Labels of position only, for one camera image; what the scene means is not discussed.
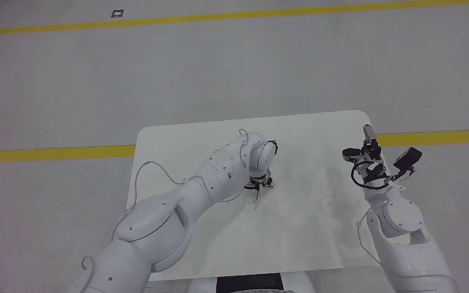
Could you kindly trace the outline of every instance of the small black object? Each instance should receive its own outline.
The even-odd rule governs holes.
[[[217,278],[217,293],[232,293],[244,290],[283,290],[279,273],[262,275],[236,275]]]
[[[360,156],[361,156],[360,149],[348,148],[342,151],[342,157],[344,158],[346,162],[354,162],[355,159],[359,158]]]
[[[415,147],[410,147],[402,155],[400,155],[396,162],[394,162],[394,167],[402,171],[412,171],[413,164],[417,163],[418,160],[422,157],[422,152],[416,149]]]
[[[121,18],[124,16],[124,10],[113,10],[111,14],[111,18]]]

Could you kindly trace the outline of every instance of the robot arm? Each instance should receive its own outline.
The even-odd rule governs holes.
[[[275,141],[246,133],[217,149],[184,184],[139,201],[118,225],[93,269],[84,270],[69,292],[142,292],[151,272],[178,262],[202,214],[233,200],[249,182],[270,185]]]
[[[362,149],[345,149],[342,155],[354,163],[352,180],[361,186],[371,208],[366,222],[385,274],[396,292],[457,292],[454,280],[443,254],[426,229],[420,209],[401,195],[405,188],[398,179],[414,172],[413,164],[421,152],[410,148],[401,155],[394,166],[399,169],[391,176],[381,158],[381,148],[370,125],[363,128],[366,139]],[[357,183],[357,171],[363,184]],[[410,235],[409,245],[393,243],[390,238]]]

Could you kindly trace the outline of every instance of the cable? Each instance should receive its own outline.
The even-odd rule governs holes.
[[[366,188],[366,189],[373,189],[373,190],[379,190],[379,189],[383,189],[383,188],[386,188],[388,187],[388,183],[385,183],[384,185],[381,185],[381,186],[368,186],[368,185],[365,185],[365,184],[361,184],[361,183],[358,183],[357,180],[355,179],[355,170],[357,170],[357,167],[363,165],[363,164],[373,164],[375,162],[372,162],[370,160],[364,160],[362,162],[359,162],[359,163],[356,163],[355,165],[353,165],[353,168],[352,168],[352,172],[350,173],[350,177],[352,178],[352,181],[353,183],[355,183],[356,185],[360,186],[361,188]]]
[[[242,151],[243,151],[243,147],[245,147],[248,142],[249,142],[249,133],[245,130],[245,129],[239,129],[239,133],[240,135],[242,136],[246,136],[247,139],[246,141],[242,140],[241,141],[241,147],[240,147],[240,161],[241,161],[241,164],[243,165],[243,170],[244,170],[244,177],[245,179],[247,179],[247,174],[246,174],[246,166],[247,164],[244,162],[243,160],[243,156],[242,156]],[[140,174],[140,171],[143,169],[143,167],[145,167],[146,165],[149,165],[149,164],[155,164],[157,165],[158,167],[160,167],[161,170],[163,170],[164,174],[175,184],[175,185],[184,185],[184,184],[187,184],[189,183],[192,179],[195,179],[195,178],[200,178],[200,180],[202,181],[202,184],[204,185],[204,189],[205,191],[207,192],[207,194],[209,195],[209,198],[210,198],[210,201],[212,201],[213,199],[213,196],[212,194],[210,193],[208,187],[207,187],[207,184],[205,183],[205,180],[204,178],[202,178],[201,176],[199,175],[195,175],[195,176],[192,176],[192,177],[189,177],[188,180],[185,180],[183,182],[176,182],[172,177],[171,175],[169,175],[168,171],[161,165],[159,164],[158,162],[155,162],[155,161],[152,161],[152,160],[148,160],[146,161],[145,163],[143,163],[140,168],[138,169],[137,171],[137,174],[135,175],[135,180],[134,180],[134,190],[135,190],[135,193],[134,193],[134,197],[133,197],[133,203],[132,205],[127,208],[124,213],[121,215],[121,217],[119,218],[119,220],[117,221],[117,224],[116,226],[114,227],[114,230],[112,231],[112,235],[111,235],[111,242],[114,240],[114,236],[116,234],[116,230],[117,228],[119,227],[119,225],[123,222],[123,220],[126,219],[126,217],[128,217],[131,212],[133,211],[133,209],[135,208],[135,206],[137,205],[137,198],[138,198],[138,191],[137,191],[137,180],[139,178],[139,174]],[[228,198],[228,199],[225,199],[225,200],[221,200],[221,201],[217,201],[217,202],[230,202],[230,201],[234,201],[242,192],[244,191],[244,186],[241,188],[241,191],[236,195],[236,196],[233,196],[231,198]],[[91,281],[92,279],[92,275],[94,273],[94,270],[95,270],[95,260],[91,257],[91,256],[85,256],[82,260],[81,260],[81,267],[83,267],[84,270],[86,270],[86,267],[84,266],[84,262],[86,259],[90,259],[91,263],[92,263],[92,271],[91,271],[91,274],[89,275],[88,277],[88,280],[86,280],[86,283],[85,285],[83,286],[83,288],[81,289],[81,293],[84,293],[84,291],[88,288],[88,285],[89,285],[89,282]]]
[[[393,270],[387,268],[386,266],[384,266],[376,257],[374,257],[374,255],[372,253],[370,253],[364,246],[363,246],[363,243],[361,242],[361,235],[360,235],[360,227],[361,227],[361,223],[363,222],[363,219],[366,217],[366,215],[368,215],[368,213],[372,210],[372,208],[370,207],[366,212],[365,212],[365,215],[363,215],[363,217],[361,217],[360,219],[360,222],[357,222],[356,223],[356,226],[357,226],[357,235],[358,235],[358,241],[360,243],[360,246],[363,248],[363,250],[369,255],[371,256],[382,268],[383,270],[385,270],[386,272],[389,272],[390,274],[392,275],[395,275],[396,277],[399,277],[399,278],[406,278],[406,279],[412,279],[412,278],[427,278],[427,277],[442,277],[442,278],[447,278],[449,279],[451,282],[453,282],[454,284],[454,288],[456,289],[456,292],[459,293],[459,287],[457,286],[457,283],[456,281],[448,276],[448,275],[443,275],[443,274],[426,274],[426,275],[400,275],[396,272],[394,272]]]
[[[133,204],[132,206],[130,206],[128,209],[125,210],[124,214],[121,215],[121,217],[119,218],[119,220],[117,221],[117,224],[116,226],[114,227],[114,230],[112,231],[112,236],[111,236],[111,241],[114,240],[114,235],[116,234],[116,230],[117,230],[117,227],[119,227],[120,223],[123,222],[123,220],[126,219],[126,217],[128,217],[130,215],[130,213],[133,211],[133,209],[135,208],[135,205],[137,204],[137,179],[139,178],[139,174],[140,174],[140,171],[143,169],[143,167],[145,167],[146,165],[149,165],[149,164],[155,164],[157,165],[158,167],[161,168],[161,170],[163,170],[164,174],[175,184],[175,185],[184,185],[184,182],[176,182],[174,181],[174,179],[171,177],[171,175],[169,175],[168,171],[159,163],[153,161],[153,160],[148,160],[147,162],[143,163],[140,168],[138,169],[137,171],[137,174],[135,175],[135,180],[134,180],[134,190],[135,190],[135,195],[133,197]]]
[[[86,259],[89,259],[91,261],[91,272],[89,274],[88,280],[86,280],[85,285],[83,286],[83,288],[81,288],[80,293],[85,292],[85,290],[89,286],[89,282],[91,282],[91,279],[93,278],[93,275],[95,274],[95,260],[93,259],[92,256],[85,256],[84,258],[82,258],[81,267],[83,267],[83,270],[86,270],[86,267],[85,267],[85,260]]]
[[[241,164],[243,165],[243,170],[244,170],[244,177],[246,178],[246,163],[243,161],[243,157],[242,157],[242,154],[241,152],[243,151],[243,147],[245,147],[248,142],[249,142],[249,133],[243,129],[243,128],[240,128],[238,130],[239,134],[242,135],[242,136],[246,136],[247,139],[246,141],[242,141],[241,142],[241,147],[240,147],[240,161],[241,161]],[[137,204],[137,179],[139,178],[139,174],[140,174],[140,171],[143,169],[144,166],[148,165],[148,164],[155,164],[157,165],[158,167],[160,167],[161,170],[163,170],[164,174],[175,184],[175,185],[184,185],[186,184],[186,182],[176,182],[172,177],[171,175],[169,175],[168,171],[161,165],[159,164],[158,162],[155,162],[153,160],[148,160],[147,162],[143,163],[140,168],[138,169],[137,171],[137,174],[135,175],[135,180],[134,180],[134,190],[135,190],[135,193],[134,193],[134,197],[133,197],[133,204],[132,206],[130,206],[128,209],[125,210],[124,214],[121,215],[121,217],[119,218],[119,220],[117,221],[117,224],[115,225],[114,227],[114,230],[112,231],[112,236],[111,236],[111,241],[114,240],[114,235],[116,234],[116,230],[117,230],[117,227],[119,227],[120,223],[123,222],[123,220],[126,219],[126,217],[129,216],[129,214],[133,211],[133,209],[135,208],[135,205]],[[204,185],[204,189],[205,191],[207,192],[207,194],[209,195],[210,197],[210,200],[212,201],[213,196],[212,194],[210,193],[208,187],[207,187],[207,184],[205,183],[205,180],[204,178],[202,178],[201,176],[199,175],[196,175],[196,176],[192,176],[189,178],[189,181],[191,181],[192,179],[195,179],[195,178],[200,178],[200,180],[202,181],[203,185]],[[217,201],[217,202],[230,202],[230,201],[234,201],[242,192],[243,192],[243,188],[241,188],[241,191],[236,195],[236,196],[233,196],[229,199],[225,199],[225,200],[221,200],[221,201]]]

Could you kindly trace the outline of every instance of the tabletop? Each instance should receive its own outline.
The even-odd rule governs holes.
[[[361,111],[273,116],[144,128],[138,135],[128,207],[137,169],[162,164],[177,181],[189,178],[210,154],[235,140],[240,128],[278,142],[271,171],[274,189],[256,201],[245,190],[199,219],[185,255],[151,281],[376,265],[360,247],[355,222],[369,205],[350,179],[347,147],[361,147]],[[156,166],[139,174],[138,200],[173,184]],[[363,243],[375,253],[367,227]]]

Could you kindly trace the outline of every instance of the black cable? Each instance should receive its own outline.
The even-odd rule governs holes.
[[[355,179],[355,171],[357,170],[357,167],[363,165],[363,164],[373,164],[375,162],[372,162],[370,160],[365,160],[363,162],[359,162],[359,163],[356,163],[355,165],[353,165],[353,168],[352,168],[352,173],[350,173],[350,177],[352,177],[352,181],[353,183],[355,183],[356,185],[360,186],[361,188],[366,188],[366,189],[373,189],[373,190],[379,190],[379,189],[383,189],[383,188],[386,188],[389,186],[388,183],[385,183],[384,185],[381,185],[381,186],[368,186],[368,185],[364,185],[364,184],[361,184],[361,183],[358,183],[357,180]]]

